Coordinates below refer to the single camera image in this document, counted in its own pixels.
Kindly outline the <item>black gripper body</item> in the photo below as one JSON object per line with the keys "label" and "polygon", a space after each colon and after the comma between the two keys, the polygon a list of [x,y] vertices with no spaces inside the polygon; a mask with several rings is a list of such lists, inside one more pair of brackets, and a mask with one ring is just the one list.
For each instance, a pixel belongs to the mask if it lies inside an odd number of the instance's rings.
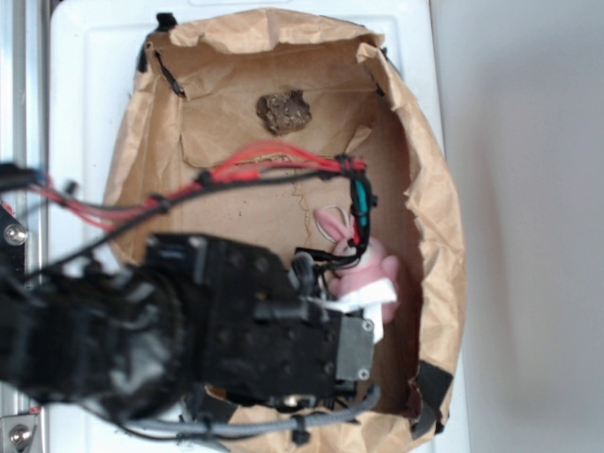
{"label": "black gripper body", "polygon": [[176,288],[188,329],[185,368],[242,405],[351,397],[337,375],[341,315],[303,299],[269,249],[209,235],[157,234],[143,265]]}

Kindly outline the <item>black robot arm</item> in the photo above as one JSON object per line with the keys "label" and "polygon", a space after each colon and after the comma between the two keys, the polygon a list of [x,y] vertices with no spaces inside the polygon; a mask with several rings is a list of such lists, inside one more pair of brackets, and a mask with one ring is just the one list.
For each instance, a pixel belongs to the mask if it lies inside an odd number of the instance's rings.
{"label": "black robot arm", "polygon": [[303,406],[357,390],[338,368],[344,317],[302,298],[270,250],[157,235],[138,266],[1,274],[1,379],[41,403],[126,422],[200,386],[238,404]]}

